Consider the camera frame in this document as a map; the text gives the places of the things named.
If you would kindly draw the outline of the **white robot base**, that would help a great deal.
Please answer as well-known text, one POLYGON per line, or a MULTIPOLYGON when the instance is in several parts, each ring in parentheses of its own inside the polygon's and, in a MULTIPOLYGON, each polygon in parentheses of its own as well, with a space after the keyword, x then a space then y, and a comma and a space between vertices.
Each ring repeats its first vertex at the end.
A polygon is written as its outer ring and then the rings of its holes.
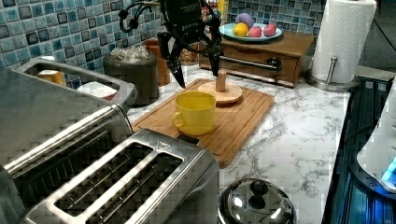
POLYGON ((359 78, 353 92, 349 168, 365 188, 395 200, 395 78, 359 78))

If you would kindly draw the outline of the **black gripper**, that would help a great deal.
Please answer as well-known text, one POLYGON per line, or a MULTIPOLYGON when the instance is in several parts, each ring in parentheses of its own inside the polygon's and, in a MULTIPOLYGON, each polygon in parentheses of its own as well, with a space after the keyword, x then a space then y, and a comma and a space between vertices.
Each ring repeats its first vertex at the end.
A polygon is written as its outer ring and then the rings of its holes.
POLYGON ((167 66, 178 85, 185 89, 185 81, 180 63, 180 53, 188 49, 197 53, 207 53, 212 73, 219 75, 219 60, 223 55, 219 46, 220 18, 205 0, 160 0, 160 8, 165 20, 166 32, 158 33, 160 43, 175 39, 167 58, 167 66))

